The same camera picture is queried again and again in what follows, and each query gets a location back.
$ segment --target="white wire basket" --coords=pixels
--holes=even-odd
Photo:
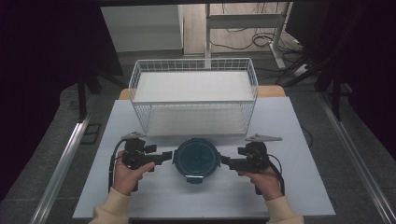
[[[257,91],[250,59],[137,61],[129,84],[147,136],[246,134]]]

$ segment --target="white table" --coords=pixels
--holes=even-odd
[[[131,102],[116,101],[73,217],[92,217],[92,209],[104,201],[110,156],[120,137],[133,131],[142,132]],[[286,194],[293,209],[303,216],[335,215],[288,97],[257,99],[247,136],[254,133],[283,138],[265,144],[268,153],[282,163]],[[211,137],[206,140],[222,155],[241,158],[237,147],[247,143],[244,138]],[[144,140],[147,145],[157,144],[159,154],[177,149],[188,139],[190,137]],[[221,165],[204,179],[203,184],[193,185],[187,183],[171,161],[156,167],[154,173],[144,175],[139,191],[133,193],[128,214],[131,218],[144,219],[268,217],[262,196],[255,194],[248,178],[238,176],[228,166]]]

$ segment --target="circular device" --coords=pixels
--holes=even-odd
[[[220,166],[220,157],[213,144],[203,138],[192,138],[175,150],[173,163],[187,182],[200,184]]]

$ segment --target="wall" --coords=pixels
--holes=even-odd
[[[182,49],[177,6],[101,9],[116,52]]]

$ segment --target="gray carpet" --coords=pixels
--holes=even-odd
[[[146,56],[151,58],[181,57],[174,52]],[[230,54],[226,56],[238,57],[241,55]],[[276,70],[271,53],[244,54],[244,56],[252,58],[257,68]],[[125,77],[120,77],[121,80],[128,82],[133,64],[138,58],[139,56],[135,54],[120,56],[125,72]],[[280,72],[257,69],[257,76],[262,85],[274,84],[280,75]],[[284,80],[286,81],[288,78],[291,78],[291,76],[285,77]],[[381,216],[361,183],[339,137],[327,118],[325,110],[321,106],[317,93],[314,91],[313,82],[315,79],[315,77],[311,77],[294,87],[286,88],[285,91],[291,99],[301,125],[312,134],[313,138],[307,132],[304,132],[307,143],[313,141],[310,150],[337,215],[335,217],[310,217],[305,220],[305,223],[382,223]],[[98,137],[94,141],[94,135],[87,134],[84,136],[82,141],[85,144],[78,147],[55,204],[49,212],[47,223],[88,222],[88,220],[75,220],[71,216],[91,169],[111,108],[121,91],[120,87],[103,78],[99,77],[99,81],[103,89],[98,95],[90,121],[90,132],[95,131],[97,125],[100,124]],[[77,97],[76,86],[64,90],[57,115],[38,146],[35,155],[26,165],[7,197],[0,203],[0,223],[28,223],[32,218],[78,120]],[[378,184],[388,196],[393,208],[396,207],[396,179],[393,178],[396,176],[395,161],[354,113],[346,97],[341,101],[341,116],[351,138],[355,141]],[[230,222],[242,223],[243,221],[227,221],[227,223]],[[262,223],[261,220],[252,220],[252,222]]]

